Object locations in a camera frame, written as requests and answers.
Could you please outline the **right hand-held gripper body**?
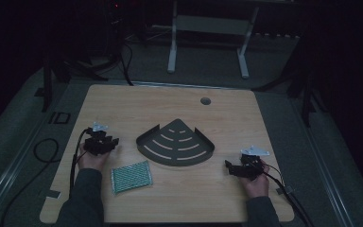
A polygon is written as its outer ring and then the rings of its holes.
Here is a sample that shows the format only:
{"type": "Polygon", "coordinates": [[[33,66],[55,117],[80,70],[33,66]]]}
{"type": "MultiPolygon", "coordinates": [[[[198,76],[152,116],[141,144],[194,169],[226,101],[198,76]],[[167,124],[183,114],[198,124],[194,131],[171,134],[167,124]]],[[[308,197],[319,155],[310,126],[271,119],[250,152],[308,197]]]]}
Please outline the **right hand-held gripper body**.
{"type": "Polygon", "coordinates": [[[262,156],[269,156],[267,150],[250,146],[241,149],[240,162],[241,165],[235,170],[237,177],[247,178],[251,181],[255,180],[264,171],[264,165],[261,161],[262,156]]]}

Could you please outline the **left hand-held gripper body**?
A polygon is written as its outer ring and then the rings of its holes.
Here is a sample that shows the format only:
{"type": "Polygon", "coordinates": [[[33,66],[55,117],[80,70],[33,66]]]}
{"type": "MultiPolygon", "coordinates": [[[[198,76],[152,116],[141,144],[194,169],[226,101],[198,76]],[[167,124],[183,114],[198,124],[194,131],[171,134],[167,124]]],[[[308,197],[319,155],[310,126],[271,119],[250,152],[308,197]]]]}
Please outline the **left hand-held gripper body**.
{"type": "Polygon", "coordinates": [[[106,133],[108,126],[93,123],[91,128],[87,129],[90,135],[84,142],[84,148],[91,154],[97,156],[107,152],[107,147],[111,144],[107,143],[109,136],[106,133]]]}

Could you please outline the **green striped cloth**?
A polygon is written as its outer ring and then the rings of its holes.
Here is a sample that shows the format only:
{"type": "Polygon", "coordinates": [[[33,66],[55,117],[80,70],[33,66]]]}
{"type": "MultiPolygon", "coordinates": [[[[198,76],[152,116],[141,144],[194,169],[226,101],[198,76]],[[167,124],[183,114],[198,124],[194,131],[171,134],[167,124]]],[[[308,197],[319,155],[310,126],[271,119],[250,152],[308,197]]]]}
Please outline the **green striped cloth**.
{"type": "Polygon", "coordinates": [[[153,184],[148,161],[113,168],[111,180],[114,195],[153,184]]]}

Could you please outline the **dark slotted corner shelf rack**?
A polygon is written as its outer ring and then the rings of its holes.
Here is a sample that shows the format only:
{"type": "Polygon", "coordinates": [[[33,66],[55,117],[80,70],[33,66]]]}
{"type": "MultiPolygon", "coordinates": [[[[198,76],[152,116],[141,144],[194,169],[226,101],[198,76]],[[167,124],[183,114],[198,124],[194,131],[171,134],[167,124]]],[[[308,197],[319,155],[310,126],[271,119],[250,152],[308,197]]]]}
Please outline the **dark slotted corner shelf rack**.
{"type": "Polygon", "coordinates": [[[197,128],[181,119],[157,125],[136,139],[138,150],[149,160],[165,166],[193,166],[210,159],[215,145],[197,128]]]}

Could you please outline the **person's left hand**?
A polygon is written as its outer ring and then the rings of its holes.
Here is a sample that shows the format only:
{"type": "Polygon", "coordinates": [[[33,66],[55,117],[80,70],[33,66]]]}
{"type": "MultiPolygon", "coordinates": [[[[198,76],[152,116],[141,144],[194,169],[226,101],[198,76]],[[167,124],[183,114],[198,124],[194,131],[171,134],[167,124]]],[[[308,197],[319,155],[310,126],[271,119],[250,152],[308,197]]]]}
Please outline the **person's left hand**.
{"type": "Polygon", "coordinates": [[[77,157],[79,169],[90,168],[102,171],[108,157],[110,156],[109,152],[95,156],[84,148],[84,144],[79,146],[79,151],[80,155],[77,157]]]}

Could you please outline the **person's right hand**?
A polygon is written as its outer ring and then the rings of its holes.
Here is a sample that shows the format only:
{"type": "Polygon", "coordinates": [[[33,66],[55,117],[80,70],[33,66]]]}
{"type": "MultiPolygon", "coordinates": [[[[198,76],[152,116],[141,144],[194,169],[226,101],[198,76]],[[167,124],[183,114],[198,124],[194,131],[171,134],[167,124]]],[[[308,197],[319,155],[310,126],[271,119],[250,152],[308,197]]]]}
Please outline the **person's right hand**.
{"type": "Polygon", "coordinates": [[[264,172],[259,175],[255,180],[251,181],[247,178],[239,179],[239,182],[241,182],[249,200],[268,196],[269,181],[267,173],[269,171],[269,167],[265,162],[263,162],[263,165],[264,172]]]}

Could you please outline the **black tripod stand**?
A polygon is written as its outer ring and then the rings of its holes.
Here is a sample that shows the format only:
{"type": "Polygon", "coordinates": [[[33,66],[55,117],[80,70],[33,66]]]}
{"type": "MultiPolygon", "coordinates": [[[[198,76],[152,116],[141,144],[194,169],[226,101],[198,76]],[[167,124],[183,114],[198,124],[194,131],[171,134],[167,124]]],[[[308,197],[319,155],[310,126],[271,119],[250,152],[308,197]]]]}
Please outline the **black tripod stand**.
{"type": "Polygon", "coordinates": [[[123,60],[124,9],[119,0],[72,0],[53,17],[43,53],[45,113],[53,101],[53,81],[67,83],[74,73],[105,81],[101,72],[123,60]]]}

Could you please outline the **metal floor rail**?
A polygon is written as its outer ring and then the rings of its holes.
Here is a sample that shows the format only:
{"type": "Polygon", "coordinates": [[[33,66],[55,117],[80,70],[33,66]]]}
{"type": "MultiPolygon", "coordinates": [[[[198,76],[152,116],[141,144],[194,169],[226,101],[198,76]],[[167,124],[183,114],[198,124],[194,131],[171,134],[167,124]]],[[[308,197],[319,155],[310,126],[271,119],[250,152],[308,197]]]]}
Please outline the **metal floor rail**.
{"type": "Polygon", "coordinates": [[[44,128],[44,123],[0,126],[0,223],[6,227],[43,227],[39,212],[47,184],[32,180],[43,165],[31,150],[44,128]]]}
{"type": "Polygon", "coordinates": [[[352,217],[350,216],[346,204],[341,197],[341,194],[337,188],[337,185],[329,171],[329,168],[323,159],[323,156],[320,152],[320,147],[317,144],[317,141],[311,131],[310,128],[303,127],[304,134],[309,141],[311,150],[315,157],[315,163],[317,165],[317,169],[325,188],[328,199],[333,207],[333,210],[336,214],[337,221],[340,227],[354,227],[354,222],[352,217]]]}

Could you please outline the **white metal stand frame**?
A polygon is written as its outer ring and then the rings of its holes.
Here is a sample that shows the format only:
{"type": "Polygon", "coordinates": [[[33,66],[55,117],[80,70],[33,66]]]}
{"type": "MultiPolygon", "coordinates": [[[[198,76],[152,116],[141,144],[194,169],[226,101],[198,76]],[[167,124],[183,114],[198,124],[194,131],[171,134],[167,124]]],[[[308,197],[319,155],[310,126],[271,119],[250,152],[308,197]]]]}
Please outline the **white metal stand frame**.
{"type": "Polygon", "coordinates": [[[214,34],[240,35],[244,37],[242,45],[236,49],[241,77],[247,79],[250,74],[246,61],[246,50],[259,12],[255,7],[249,20],[222,19],[213,17],[184,15],[178,13],[178,0],[173,0],[171,45],[168,57],[167,72],[172,74],[176,70],[177,60],[177,32],[193,31],[214,34]]]}

